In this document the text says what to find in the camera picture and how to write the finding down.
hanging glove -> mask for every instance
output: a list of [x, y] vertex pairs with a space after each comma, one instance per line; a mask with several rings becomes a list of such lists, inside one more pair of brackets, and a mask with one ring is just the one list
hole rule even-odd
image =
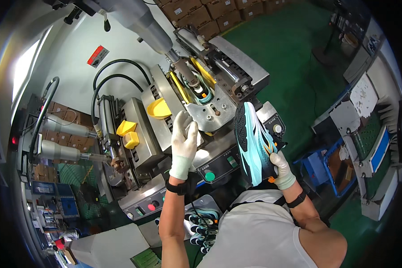
[[296, 177], [290, 171], [289, 164], [287, 163], [283, 153], [279, 151], [278, 153], [270, 154], [270, 161], [278, 168], [278, 177], [274, 181], [277, 187], [280, 190], [284, 190], [292, 186], [296, 181]]
[[198, 124], [187, 111], [180, 111], [173, 125], [172, 168], [170, 176], [180, 180], [188, 178], [188, 171], [197, 152]]

white tank top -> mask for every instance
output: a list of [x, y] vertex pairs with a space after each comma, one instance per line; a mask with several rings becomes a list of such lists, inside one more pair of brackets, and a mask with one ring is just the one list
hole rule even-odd
[[225, 212], [216, 242], [198, 268], [316, 268], [299, 242], [299, 227], [285, 208], [272, 204], [279, 190], [243, 192], [234, 203], [248, 203]]

worker's left arm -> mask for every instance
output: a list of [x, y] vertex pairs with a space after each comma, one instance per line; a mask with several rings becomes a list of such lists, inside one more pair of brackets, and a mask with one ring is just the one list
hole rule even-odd
[[[189, 168], [197, 149], [198, 124], [187, 112], [181, 111], [174, 120], [172, 134], [172, 168], [169, 184], [177, 186], [188, 178]], [[159, 220], [162, 241], [162, 267], [188, 268], [189, 261], [183, 244], [185, 233], [185, 199], [166, 191]]]

glove cuff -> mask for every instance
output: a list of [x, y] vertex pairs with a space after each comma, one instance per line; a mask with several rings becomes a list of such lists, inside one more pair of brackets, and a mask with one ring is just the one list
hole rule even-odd
[[170, 176], [179, 180], [187, 180], [189, 168], [192, 165], [192, 160], [187, 157], [173, 156], [172, 168], [170, 169]]
[[292, 186], [296, 181], [295, 175], [292, 174], [292, 172], [289, 172], [287, 176], [280, 178], [279, 183], [277, 183], [277, 180], [275, 181], [275, 184], [280, 190], [284, 190]]

stack of cardboard boxes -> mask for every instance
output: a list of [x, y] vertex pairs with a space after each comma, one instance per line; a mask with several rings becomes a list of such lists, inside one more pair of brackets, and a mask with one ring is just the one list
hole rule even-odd
[[175, 27], [192, 23], [206, 40], [260, 14], [271, 14], [289, 0], [155, 0]]
[[34, 168], [34, 180], [57, 183], [57, 170], [52, 166], [38, 164]]
[[[53, 115], [58, 116], [59, 118], [73, 122], [82, 126], [88, 127], [90, 130], [94, 130], [92, 126], [91, 116], [84, 114], [82, 112], [69, 109], [68, 107], [51, 102], [49, 104], [48, 113], [52, 113]], [[42, 131], [43, 139], [48, 141], [56, 142], [62, 146], [68, 146], [79, 149], [81, 153], [87, 152], [91, 146], [94, 145], [94, 138], [80, 137], [75, 135], [70, 135], [64, 132], [55, 132], [55, 131]], [[77, 164], [77, 161], [69, 161], [69, 160], [60, 160], [55, 159], [52, 161], [54, 164], [65, 163], [65, 164]]]

